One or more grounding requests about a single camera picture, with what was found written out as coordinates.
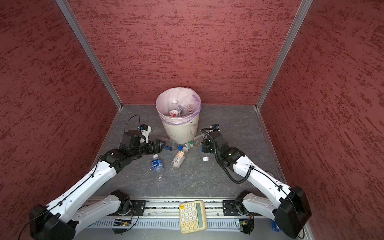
coiled black cable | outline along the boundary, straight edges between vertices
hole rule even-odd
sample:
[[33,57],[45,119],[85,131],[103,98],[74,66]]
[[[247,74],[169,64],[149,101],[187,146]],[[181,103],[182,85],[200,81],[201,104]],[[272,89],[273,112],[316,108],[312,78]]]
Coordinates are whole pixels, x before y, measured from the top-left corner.
[[254,167],[252,165],[249,166],[247,174],[244,176],[243,179],[241,179],[241,180],[234,179],[232,177],[232,175],[229,173],[229,171],[227,170],[226,166],[224,166],[224,164],[222,163],[222,162],[226,162],[226,160],[221,158],[221,156],[219,156],[218,153],[217,153],[217,146],[216,146],[215,139],[206,130],[215,131],[215,129],[213,129],[213,128],[203,128],[203,129],[200,129],[200,132],[204,133],[211,140],[211,144],[213,145],[212,149],[214,151],[213,154],[215,156],[216,162],[224,170],[224,172],[227,174],[227,176],[229,177],[229,179],[231,179],[232,182],[234,182],[236,184],[242,184],[243,182],[245,182],[249,178],[249,175],[251,174],[251,171],[254,169]]

black cable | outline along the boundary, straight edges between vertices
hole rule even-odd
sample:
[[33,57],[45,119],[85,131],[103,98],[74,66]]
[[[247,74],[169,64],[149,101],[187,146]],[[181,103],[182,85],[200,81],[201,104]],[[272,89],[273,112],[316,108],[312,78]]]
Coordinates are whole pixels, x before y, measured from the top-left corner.
[[129,230],[131,230],[131,228],[133,228],[133,227],[136,225],[137,221],[139,220],[139,216],[140,216],[140,215],[137,216],[137,219],[136,219],[135,224],[132,225],[128,230],[126,230],[126,232],[128,232]]
[[292,206],[293,206],[293,209],[295,210],[297,219],[298,219],[299,222],[301,223],[301,228],[303,229],[303,237],[300,237],[299,235],[297,235],[297,237],[300,238],[300,239],[304,239],[304,237],[305,237],[304,225],[303,225],[303,223],[301,222],[301,220],[300,220],[300,218],[299,218],[299,214],[298,214],[297,211],[296,211],[295,205],[293,204],[292,200],[288,197],[288,194],[287,194],[283,189],[281,189],[280,186],[277,185],[277,184],[276,184],[276,183],[275,183],[275,182],[274,182],[268,175],[264,174],[263,172],[261,172],[261,171],[259,171],[259,170],[257,170],[257,169],[255,169],[255,170],[256,170],[257,172],[263,174],[263,175],[266,176],[271,182],[273,182],[273,183],[277,186],[277,188],[280,189],[281,191],[283,191],[283,193],[284,193],[284,194],[287,196],[287,198],[291,201]]
[[27,225],[28,224],[30,224],[33,220],[35,220],[36,218],[38,218],[38,217],[40,217],[40,216],[42,216],[42,215],[44,215],[44,214],[47,214],[48,212],[50,212],[52,209],[54,209],[55,207],[57,207],[57,206],[61,206],[62,204],[63,204],[63,201],[64,200],[66,200],[67,199],[67,197],[69,197],[69,195],[71,195],[74,191],[76,191],[81,185],[83,185],[88,179],[90,179],[91,177],[93,177],[93,175],[95,174],[95,172],[96,172],[96,169],[97,169],[97,165],[98,165],[98,163],[99,163],[99,160],[100,160],[100,158],[102,157],[102,156],[104,156],[105,154],[103,154],[103,155],[100,155],[100,157],[99,157],[99,159],[97,160],[97,162],[96,162],[96,166],[95,166],[95,169],[93,170],[93,173],[84,181],[84,182],[82,182],[80,185],[78,185],[78,187],[77,188],[75,188],[72,192],[70,192],[63,200],[61,200],[60,202],[58,202],[54,207],[52,207],[51,209],[49,209],[49,210],[47,210],[46,212],[44,212],[44,213],[42,213],[42,214],[39,214],[39,215],[37,215],[37,217],[35,217],[35,218],[33,218],[32,220],[30,220],[29,222],[27,222],[24,226],[23,226],[23,228],[21,229],[21,231],[20,231],[20,233],[19,233],[19,237],[17,238],[17,240],[20,240],[20,237],[21,237],[21,235],[22,235],[22,232],[23,232],[23,230],[25,229],[25,227],[27,227]]
[[[132,208],[130,209],[131,210],[131,219],[129,220],[129,224],[131,224],[132,223],[132,219],[133,219],[133,206],[132,206]],[[126,221],[125,220],[123,220],[123,219],[115,219],[115,221],[120,221],[120,223],[125,223]]]
[[128,119],[127,123],[125,124],[125,126],[124,126],[124,132],[125,132],[125,128],[127,127],[127,124],[129,123],[129,121],[130,121],[133,117],[136,117],[136,116],[139,117],[139,126],[141,126],[140,115],[139,115],[139,114],[133,115],[130,119]]
[[219,166],[224,170],[224,172],[227,174],[227,176],[229,177],[229,179],[231,179],[232,182],[236,183],[236,184],[242,184],[243,182],[245,182],[249,175],[251,174],[251,171],[253,169],[253,166],[250,165],[249,166],[249,169],[247,171],[247,174],[244,176],[243,179],[241,180],[235,180],[232,175],[229,173],[229,171],[227,170],[227,168],[220,162],[219,160],[219,155],[217,153],[217,146],[216,146],[216,142],[215,142],[215,139],[209,134],[209,132],[206,132],[206,130],[215,130],[213,128],[203,128],[203,129],[200,129],[200,132],[204,133],[206,136],[208,136],[208,138],[211,140],[211,144],[213,145],[213,150],[214,150],[214,155],[215,155],[215,159],[216,159],[216,162],[219,164]]
[[[54,209],[54,208],[57,207],[58,205],[59,205],[59,203],[57,203],[57,204],[56,204],[54,207],[52,207],[50,210]],[[42,215],[44,215],[44,214],[47,214],[48,212],[50,212],[50,210],[47,210],[46,212],[37,215],[37,217],[35,217],[35,218],[33,218],[32,220],[30,220],[29,222],[27,222],[27,223],[23,226],[23,228],[21,229],[21,231],[20,231],[20,233],[19,233],[19,237],[17,238],[17,240],[20,240],[20,237],[22,236],[22,232],[23,232],[23,230],[28,226],[28,224],[30,224],[30,223],[31,223],[33,220],[35,220],[36,218],[38,218],[38,217],[40,217],[40,216],[42,216]]]

vent grille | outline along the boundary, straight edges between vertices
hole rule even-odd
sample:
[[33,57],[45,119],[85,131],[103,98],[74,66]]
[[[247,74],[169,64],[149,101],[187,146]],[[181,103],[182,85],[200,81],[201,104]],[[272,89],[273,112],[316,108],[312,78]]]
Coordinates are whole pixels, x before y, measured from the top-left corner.
[[[114,218],[102,218],[90,226],[88,228],[130,228],[128,227],[117,227],[113,226]],[[207,230],[226,230],[226,231],[238,231],[238,226],[236,221],[238,219],[227,219],[227,218],[214,218],[207,219],[208,229]],[[157,229],[180,229],[180,221],[179,219],[174,218],[139,218],[134,228],[146,229],[146,228],[157,228]]]

bottle label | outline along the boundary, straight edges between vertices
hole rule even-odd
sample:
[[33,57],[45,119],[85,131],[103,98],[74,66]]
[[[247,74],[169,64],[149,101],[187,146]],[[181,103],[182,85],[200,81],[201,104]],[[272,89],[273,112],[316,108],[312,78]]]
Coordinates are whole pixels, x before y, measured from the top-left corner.
[[180,111],[178,111],[178,110],[170,110],[169,111],[169,115],[171,117],[180,117]]
[[180,162],[180,160],[183,158],[183,156],[184,156],[184,152],[179,151],[179,152],[176,154],[176,156],[175,156],[175,158],[173,159],[172,162],[178,164],[178,163]]
[[170,146],[165,145],[164,148],[165,148],[166,150],[172,151],[172,147],[170,147]]
[[155,167],[162,167],[163,166],[163,161],[161,161],[160,159],[155,159],[152,161],[152,169],[154,169]]

plastic trash bag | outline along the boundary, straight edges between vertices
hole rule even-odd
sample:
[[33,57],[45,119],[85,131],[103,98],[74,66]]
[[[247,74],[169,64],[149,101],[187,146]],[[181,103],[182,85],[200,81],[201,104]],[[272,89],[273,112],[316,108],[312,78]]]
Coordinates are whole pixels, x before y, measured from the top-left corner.
[[[183,117],[171,117],[170,110],[174,110],[173,100],[177,100],[177,105],[184,108],[192,106],[190,114]],[[191,121],[201,110],[200,96],[191,88],[171,88],[162,92],[156,100],[156,109],[161,121],[169,125],[182,125]]]

